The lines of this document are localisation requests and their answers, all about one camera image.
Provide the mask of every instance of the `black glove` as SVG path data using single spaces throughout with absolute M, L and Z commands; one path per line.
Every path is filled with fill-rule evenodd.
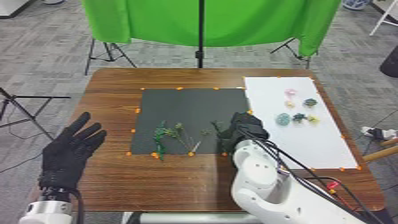
M 43 149 L 41 188 L 62 187 L 76 189 L 85 162 L 103 144 L 107 136 L 107 131 L 100 131 L 100 123 L 94 123 L 92 126 L 80 131 L 89 119 L 91 114 L 85 112 Z
M 270 137 L 263 129 L 263 122 L 249 113 L 235 113 L 231 126 L 227 130 L 219 133 L 222 150 L 231 153 L 240 141 L 252 137 L 265 140 Z

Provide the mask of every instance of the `green screen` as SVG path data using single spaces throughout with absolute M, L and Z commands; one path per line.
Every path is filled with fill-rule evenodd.
M 300 40 L 299 53 L 318 50 L 339 0 L 206 0 L 204 46 Z M 197 46 L 199 0 L 84 0 L 92 36 Z

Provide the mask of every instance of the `black mat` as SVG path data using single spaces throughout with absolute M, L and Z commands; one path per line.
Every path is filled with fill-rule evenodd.
M 196 153 L 213 154 L 217 152 L 217 135 L 211 121 L 222 128 L 229 127 L 235 112 L 249 110 L 245 91 L 242 89 L 151 89 L 144 91 L 140 114 L 135 125 L 132 153 L 149 154 L 156 150 L 153 141 L 155 129 L 165 121 L 165 128 L 183 123 L 194 144 L 201 141 Z M 187 154 L 188 150 L 180 141 L 164 137 L 165 154 Z

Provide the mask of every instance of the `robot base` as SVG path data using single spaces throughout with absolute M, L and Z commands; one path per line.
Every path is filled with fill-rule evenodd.
M 57 5 L 57 4 L 62 4 L 66 2 L 66 0 L 43 0 L 43 3 L 46 5 Z

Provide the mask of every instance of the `gray carpet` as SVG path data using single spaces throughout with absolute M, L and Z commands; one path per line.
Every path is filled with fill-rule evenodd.
M 379 65 L 398 44 L 398 28 L 382 25 L 377 35 L 368 36 L 380 14 L 371 8 L 363 12 L 339 9 L 331 32 L 313 58 L 316 73 L 338 112 L 354 136 L 361 126 L 371 126 L 398 108 L 398 79 L 379 72 Z M 73 100 L 57 100 L 48 106 L 39 122 L 57 133 L 66 125 L 91 77 L 84 77 L 91 31 L 78 0 L 59 6 L 37 1 L 21 15 L 0 20 L 0 86 L 14 94 L 69 95 Z M 206 67 L 302 68 L 286 49 L 274 55 L 279 44 L 206 51 Z M 139 67 L 194 67 L 196 48 L 146 41 L 133 41 L 123 49 Z M 126 67 L 121 59 L 114 64 L 94 61 L 94 71 L 103 66 Z M 23 101 L 30 110 L 41 101 Z M 379 124 L 380 128 L 398 128 L 398 113 Z M 16 125 L 12 133 L 28 137 L 37 133 L 32 125 Z M 364 151 L 368 138 L 357 139 Z M 41 152 L 48 143 L 44 136 L 18 139 L 7 129 L 0 130 L 0 170 Z M 370 152 L 379 149 L 371 144 Z M 386 194 L 386 206 L 398 223 L 398 155 L 370 164 Z M 39 175 L 41 158 L 0 174 L 0 223 L 16 223 L 28 203 L 28 192 Z M 91 213 L 87 223 L 116 223 L 121 214 Z

